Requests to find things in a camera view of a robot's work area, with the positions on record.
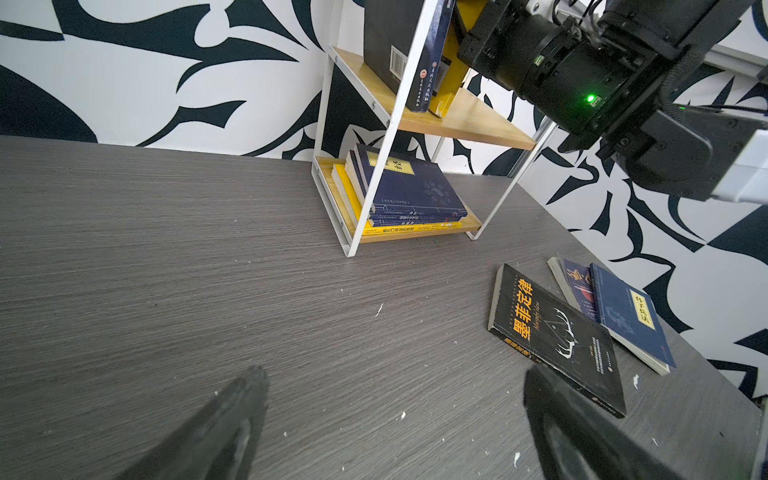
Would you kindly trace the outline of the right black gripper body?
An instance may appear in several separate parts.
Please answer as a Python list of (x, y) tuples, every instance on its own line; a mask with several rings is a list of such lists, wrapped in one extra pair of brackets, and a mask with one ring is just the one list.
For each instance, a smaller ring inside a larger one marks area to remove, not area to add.
[(602, 135), (625, 111), (649, 48), (609, 25), (552, 19), (546, 1), (490, 1), (463, 34), (458, 57), (572, 135)]

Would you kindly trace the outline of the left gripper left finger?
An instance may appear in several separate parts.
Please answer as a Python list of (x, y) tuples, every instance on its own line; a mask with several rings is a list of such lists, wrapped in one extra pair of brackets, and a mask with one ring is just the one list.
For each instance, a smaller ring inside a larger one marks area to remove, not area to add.
[(247, 479), (264, 426), (268, 390), (266, 370), (247, 368), (116, 477)]

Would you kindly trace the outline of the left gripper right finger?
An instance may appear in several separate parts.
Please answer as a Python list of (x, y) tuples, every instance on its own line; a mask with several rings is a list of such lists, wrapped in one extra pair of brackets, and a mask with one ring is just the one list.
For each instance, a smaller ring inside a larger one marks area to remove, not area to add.
[(680, 477), (544, 366), (526, 372), (523, 403), (547, 479)]

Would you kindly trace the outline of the black Murphy's law book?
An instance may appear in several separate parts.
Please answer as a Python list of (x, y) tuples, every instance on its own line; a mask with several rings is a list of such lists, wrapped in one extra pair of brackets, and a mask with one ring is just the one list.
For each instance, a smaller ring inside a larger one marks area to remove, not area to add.
[(487, 330), (623, 418), (627, 408), (608, 330), (505, 263), (494, 283)]

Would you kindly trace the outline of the yellow cartoon cover book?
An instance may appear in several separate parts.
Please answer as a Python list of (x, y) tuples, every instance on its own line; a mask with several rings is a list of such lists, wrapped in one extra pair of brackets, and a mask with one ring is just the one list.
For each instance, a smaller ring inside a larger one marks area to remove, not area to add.
[(459, 46), (485, 5), (485, 0), (453, 2), (454, 9), (448, 18), (444, 48), (429, 105), (429, 111), (440, 118), (447, 116), (469, 70), (458, 58)]

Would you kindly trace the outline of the navy Yijing book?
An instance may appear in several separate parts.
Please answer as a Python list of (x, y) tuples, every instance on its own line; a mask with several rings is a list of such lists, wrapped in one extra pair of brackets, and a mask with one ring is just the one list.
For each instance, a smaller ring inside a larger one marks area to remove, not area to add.
[(440, 167), (392, 153), (370, 209), (374, 226), (457, 222), (468, 214)]

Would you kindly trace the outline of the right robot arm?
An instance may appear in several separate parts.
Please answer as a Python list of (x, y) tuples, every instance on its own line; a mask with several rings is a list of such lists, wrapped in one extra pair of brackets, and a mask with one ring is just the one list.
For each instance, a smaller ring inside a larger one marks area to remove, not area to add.
[(705, 201), (767, 200), (767, 123), (674, 94), (737, 25), (745, 1), (607, 1), (557, 18), (554, 1), (490, 1), (459, 27), (459, 59), (637, 185)]

